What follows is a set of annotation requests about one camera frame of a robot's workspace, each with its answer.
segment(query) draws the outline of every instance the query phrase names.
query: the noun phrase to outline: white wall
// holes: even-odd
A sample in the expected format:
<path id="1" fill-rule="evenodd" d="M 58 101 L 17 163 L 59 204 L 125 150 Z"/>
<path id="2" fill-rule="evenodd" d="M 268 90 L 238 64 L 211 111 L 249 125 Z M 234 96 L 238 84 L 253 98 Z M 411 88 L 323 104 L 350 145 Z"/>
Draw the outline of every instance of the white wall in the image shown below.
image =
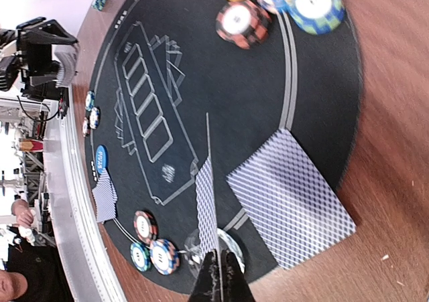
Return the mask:
<path id="1" fill-rule="evenodd" d="M 16 25 L 44 16 L 56 19 L 68 32 L 76 35 L 93 0 L 0 0 L 0 26 Z"/>

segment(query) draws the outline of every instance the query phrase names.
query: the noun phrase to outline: green poker chip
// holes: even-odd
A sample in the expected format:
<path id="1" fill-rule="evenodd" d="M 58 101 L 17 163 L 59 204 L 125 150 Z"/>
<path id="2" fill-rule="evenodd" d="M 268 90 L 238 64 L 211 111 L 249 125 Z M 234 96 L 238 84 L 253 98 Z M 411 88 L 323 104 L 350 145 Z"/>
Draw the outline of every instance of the green poker chip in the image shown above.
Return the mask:
<path id="1" fill-rule="evenodd" d="M 150 269 L 150 253 L 146 246 L 140 243 L 133 243 L 130 247 L 131 259 L 133 260 L 134 266 L 140 272 L 146 272 Z"/>
<path id="2" fill-rule="evenodd" d="M 320 35 L 336 29 L 346 11 L 341 0 L 294 0 L 289 13 L 302 30 Z"/>

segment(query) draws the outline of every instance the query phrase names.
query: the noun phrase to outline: person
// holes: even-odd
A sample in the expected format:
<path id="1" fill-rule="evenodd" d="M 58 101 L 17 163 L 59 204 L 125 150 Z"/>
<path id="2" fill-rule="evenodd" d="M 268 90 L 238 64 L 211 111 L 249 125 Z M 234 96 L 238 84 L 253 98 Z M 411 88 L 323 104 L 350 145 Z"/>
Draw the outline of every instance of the person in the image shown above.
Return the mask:
<path id="1" fill-rule="evenodd" d="M 29 228 L 34 217 L 24 200 L 15 200 L 12 213 L 18 226 Z M 58 251 L 51 246 L 32 246 L 10 227 L 20 244 L 9 245 L 5 271 L 0 271 L 0 302 L 73 301 Z"/>

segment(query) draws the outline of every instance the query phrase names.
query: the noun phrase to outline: black shirt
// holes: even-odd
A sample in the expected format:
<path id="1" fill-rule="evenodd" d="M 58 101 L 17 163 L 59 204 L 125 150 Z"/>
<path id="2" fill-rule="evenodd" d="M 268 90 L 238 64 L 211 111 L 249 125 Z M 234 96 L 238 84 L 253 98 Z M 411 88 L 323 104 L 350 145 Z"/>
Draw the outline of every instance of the black shirt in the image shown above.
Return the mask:
<path id="1" fill-rule="evenodd" d="M 73 301 L 58 251 L 50 246 L 31 246 L 25 239 L 21 247 L 9 246 L 8 272 L 21 273 L 28 289 L 15 302 Z"/>

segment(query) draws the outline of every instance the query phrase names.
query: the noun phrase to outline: machine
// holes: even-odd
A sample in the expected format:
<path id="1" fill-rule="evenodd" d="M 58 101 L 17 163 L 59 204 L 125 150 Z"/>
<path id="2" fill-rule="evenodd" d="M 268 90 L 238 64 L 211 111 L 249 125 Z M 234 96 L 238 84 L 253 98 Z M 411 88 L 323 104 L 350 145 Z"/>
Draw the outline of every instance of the machine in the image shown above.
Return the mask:
<path id="1" fill-rule="evenodd" d="M 15 31 L 0 29 L 0 91 L 9 91 L 20 75 L 25 85 L 22 96 L 37 102 L 58 101 L 56 115 L 63 118 L 78 51 L 78 40 L 54 19 L 38 17 Z"/>

